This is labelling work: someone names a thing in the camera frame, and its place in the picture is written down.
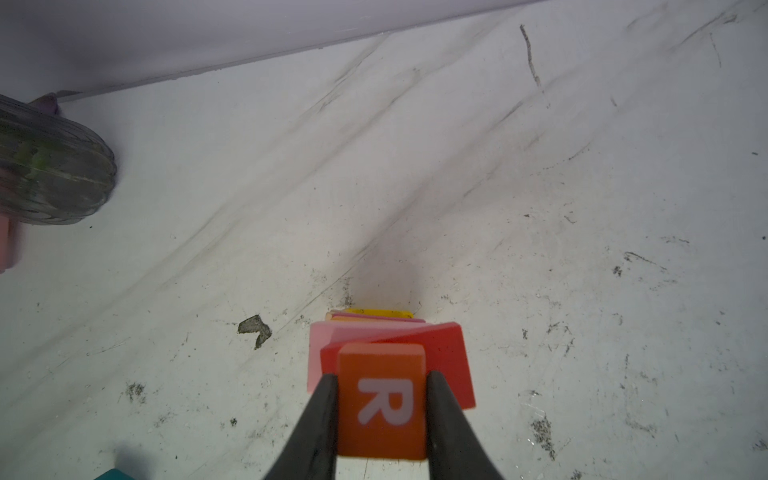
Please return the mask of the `orange letter cube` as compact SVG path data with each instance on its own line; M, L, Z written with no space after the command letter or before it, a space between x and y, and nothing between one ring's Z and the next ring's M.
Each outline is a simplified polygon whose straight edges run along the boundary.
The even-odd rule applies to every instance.
M338 353L337 453L427 457L426 352L401 343L349 343Z

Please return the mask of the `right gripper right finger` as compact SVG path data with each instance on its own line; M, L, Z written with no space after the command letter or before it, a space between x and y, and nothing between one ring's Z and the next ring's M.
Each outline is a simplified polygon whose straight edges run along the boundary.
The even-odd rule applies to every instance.
M427 376L426 422L430 479L503 479L439 371Z

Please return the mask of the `red wood block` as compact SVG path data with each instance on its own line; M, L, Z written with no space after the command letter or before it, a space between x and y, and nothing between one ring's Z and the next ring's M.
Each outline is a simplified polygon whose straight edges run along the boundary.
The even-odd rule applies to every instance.
M349 342L422 345L426 352L427 370L439 371L444 375L461 408L472 409L476 406L466 346L459 324L455 322L427 324L425 327L410 330L331 343L320 352L322 375L338 371L337 354L341 346Z

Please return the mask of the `magenta wood block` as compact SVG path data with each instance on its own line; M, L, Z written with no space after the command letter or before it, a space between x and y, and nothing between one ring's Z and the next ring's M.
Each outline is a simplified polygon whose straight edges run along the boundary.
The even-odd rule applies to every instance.
M424 319L415 318L411 312L407 311L387 311L387 310L365 310L365 309L347 309L332 310L325 315L326 321L396 321L425 323Z

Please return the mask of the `teal triangular wood block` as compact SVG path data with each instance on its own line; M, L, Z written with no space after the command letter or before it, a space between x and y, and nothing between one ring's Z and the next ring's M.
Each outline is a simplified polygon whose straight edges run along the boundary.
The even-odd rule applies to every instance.
M134 480L134 478L117 468L112 468L96 477L95 480Z

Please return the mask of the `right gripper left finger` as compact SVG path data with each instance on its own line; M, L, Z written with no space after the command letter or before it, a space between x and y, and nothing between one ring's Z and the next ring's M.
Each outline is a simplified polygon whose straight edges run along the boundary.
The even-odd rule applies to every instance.
M338 393L337 376L323 375L285 447L264 479L336 478Z

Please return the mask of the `pink wood block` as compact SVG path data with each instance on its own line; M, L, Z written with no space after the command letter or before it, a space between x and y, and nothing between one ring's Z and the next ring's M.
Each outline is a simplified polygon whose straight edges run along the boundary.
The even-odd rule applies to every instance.
M307 391L312 393L322 376L321 350L335 342L346 342L395 331L425 327L425 322L320 321L310 325Z

